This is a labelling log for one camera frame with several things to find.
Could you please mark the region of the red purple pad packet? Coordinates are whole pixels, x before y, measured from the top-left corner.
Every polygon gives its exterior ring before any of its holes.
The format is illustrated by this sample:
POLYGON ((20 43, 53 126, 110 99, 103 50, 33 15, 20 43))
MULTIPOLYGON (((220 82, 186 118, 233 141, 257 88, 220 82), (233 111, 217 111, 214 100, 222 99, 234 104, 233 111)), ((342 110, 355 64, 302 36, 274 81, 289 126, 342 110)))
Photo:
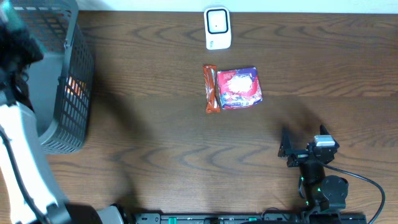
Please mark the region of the red purple pad packet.
POLYGON ((217 72, 221 108, 248 108, 262 101, 262 90, 256 67, 217 72))

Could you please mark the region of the red snack bar wrapper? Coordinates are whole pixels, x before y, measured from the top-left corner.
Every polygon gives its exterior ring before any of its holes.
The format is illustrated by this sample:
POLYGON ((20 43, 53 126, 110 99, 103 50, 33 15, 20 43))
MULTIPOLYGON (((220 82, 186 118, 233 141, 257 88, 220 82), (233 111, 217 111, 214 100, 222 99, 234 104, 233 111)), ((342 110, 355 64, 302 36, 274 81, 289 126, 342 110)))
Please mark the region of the red snack bar wrapper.
POLYGON ((204 65, 203 74, 206 90, 206 113, 219 113, 220 106, 216 98, 216 66, 204 65))

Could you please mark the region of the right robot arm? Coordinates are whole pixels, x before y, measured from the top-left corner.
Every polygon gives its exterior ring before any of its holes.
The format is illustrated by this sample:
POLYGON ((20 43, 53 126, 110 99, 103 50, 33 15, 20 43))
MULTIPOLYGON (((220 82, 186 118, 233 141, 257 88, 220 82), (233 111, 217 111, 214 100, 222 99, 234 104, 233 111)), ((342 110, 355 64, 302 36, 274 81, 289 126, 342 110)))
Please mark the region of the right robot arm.
POLYGON ((320 222, 320 219, 339 222, 339 211, 346 208, 348 181, 336 175, 326 175, 325 166, 335 158, 340 145, 320 126, 320 134, 314 136, 305 149, 294 149, 287 128, 282 129, 279 157, 287 158, 287 167, 298 167, 301 178, 299 195, 307 201, 301 212, 302 222, 320 222))

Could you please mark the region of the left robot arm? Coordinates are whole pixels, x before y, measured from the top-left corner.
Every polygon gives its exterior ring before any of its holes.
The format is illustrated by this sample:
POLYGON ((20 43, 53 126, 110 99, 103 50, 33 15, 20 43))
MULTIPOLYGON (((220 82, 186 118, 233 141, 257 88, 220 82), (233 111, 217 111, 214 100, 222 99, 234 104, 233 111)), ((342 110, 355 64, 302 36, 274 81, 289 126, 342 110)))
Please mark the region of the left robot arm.
POLYGON ((116 205, 100 211, 70 203, 50 170, 23 79, 26 66, 43 55, 29 31, 1 23, 1 172, 13 223, 127 223, 116 205))

